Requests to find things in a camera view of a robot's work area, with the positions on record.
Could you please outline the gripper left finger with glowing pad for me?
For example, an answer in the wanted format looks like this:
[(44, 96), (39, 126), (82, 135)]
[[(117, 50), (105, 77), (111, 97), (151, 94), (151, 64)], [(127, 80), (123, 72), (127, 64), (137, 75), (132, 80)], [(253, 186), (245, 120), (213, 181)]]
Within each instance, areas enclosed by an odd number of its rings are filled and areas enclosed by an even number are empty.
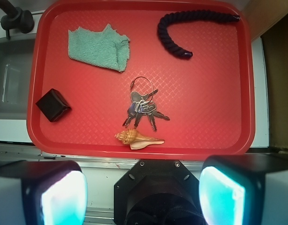
[(0, 225), (81, 225), (87, 195), (75, 161), (0, 161)]

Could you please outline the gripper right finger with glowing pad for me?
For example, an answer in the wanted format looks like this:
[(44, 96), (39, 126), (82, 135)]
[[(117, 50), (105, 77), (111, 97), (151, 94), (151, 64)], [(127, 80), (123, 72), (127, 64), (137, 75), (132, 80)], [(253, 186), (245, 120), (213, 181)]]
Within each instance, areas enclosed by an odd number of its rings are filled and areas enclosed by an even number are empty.
[(209, 225), (288, 225), (288, 154), (208, 157), (199, 200)]

